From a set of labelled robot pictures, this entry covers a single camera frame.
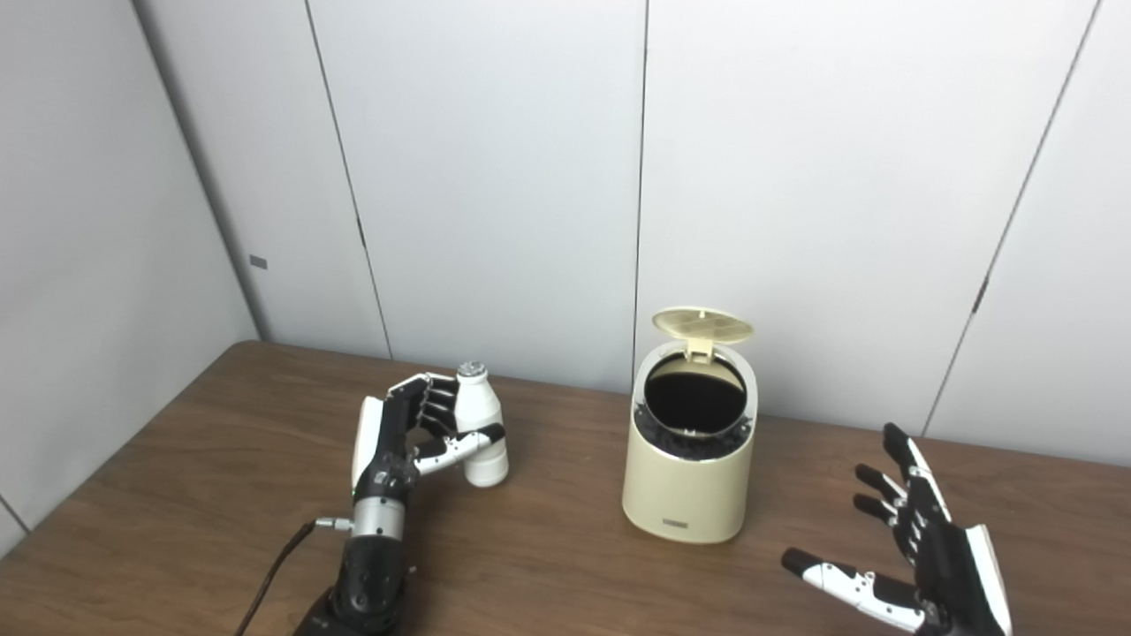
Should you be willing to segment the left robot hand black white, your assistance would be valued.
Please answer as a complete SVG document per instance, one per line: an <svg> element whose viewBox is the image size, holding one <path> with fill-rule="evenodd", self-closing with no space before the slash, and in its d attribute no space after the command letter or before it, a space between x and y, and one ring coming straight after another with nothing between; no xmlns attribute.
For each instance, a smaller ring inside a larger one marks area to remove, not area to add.
<svg viewBox="0 0 1131 636"><path fill-rule="evenodd" d="M491 488L510 471L504 411L485 366L470 361L452 377L420 372L383 398L362 402L354 445L353 502L406 502L421 476L463 466L468 482Z"/></svg>

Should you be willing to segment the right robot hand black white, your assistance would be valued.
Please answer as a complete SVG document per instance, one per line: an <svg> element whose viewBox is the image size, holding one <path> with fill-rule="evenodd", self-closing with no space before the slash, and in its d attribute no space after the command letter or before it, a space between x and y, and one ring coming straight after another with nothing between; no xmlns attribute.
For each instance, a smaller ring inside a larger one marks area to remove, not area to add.
<svg viewBox="0 0 1131 636"><path fill-rule="evenodd" d="M853 502L857 512L892 531L914 582L861 571L797 548L783 552L782 566L880 624L913 635L1013 635L1005 581L987 526L953 522L929 462L900 427L884 423L882 447L900 479L860 464L855 476L880 496L855 495Z"/></svg>

